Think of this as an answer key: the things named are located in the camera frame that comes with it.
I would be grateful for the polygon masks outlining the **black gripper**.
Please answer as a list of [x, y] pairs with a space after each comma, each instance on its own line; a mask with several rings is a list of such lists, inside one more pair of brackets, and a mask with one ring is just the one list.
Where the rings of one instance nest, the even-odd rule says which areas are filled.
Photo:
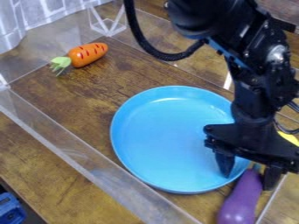
[[232, 114], [234, 123], [205, 126], [205, 145], [215, 152], [226, 178], [230, 177], [236, 157], [266, 165], [264, 190], [273, 191], [285, 173], [299, 173], [299, 147], [278, 134], [273, 114], [254, 118], [236, 103], [232, 104]]

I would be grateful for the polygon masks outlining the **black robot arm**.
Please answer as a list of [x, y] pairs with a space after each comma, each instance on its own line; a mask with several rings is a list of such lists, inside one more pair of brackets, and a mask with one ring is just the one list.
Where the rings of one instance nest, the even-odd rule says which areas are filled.
[[221, 172], [232, 174], [236, 158], [266, 166], [264, 189], [299, 172], [299, 147], [280, 136], [277, 111], [299, 97], [286, 34], [256, 0], [169, 0], [177, 31], [203, 40], [225, 56], [236, 84], [234, 123], [205, 126]]

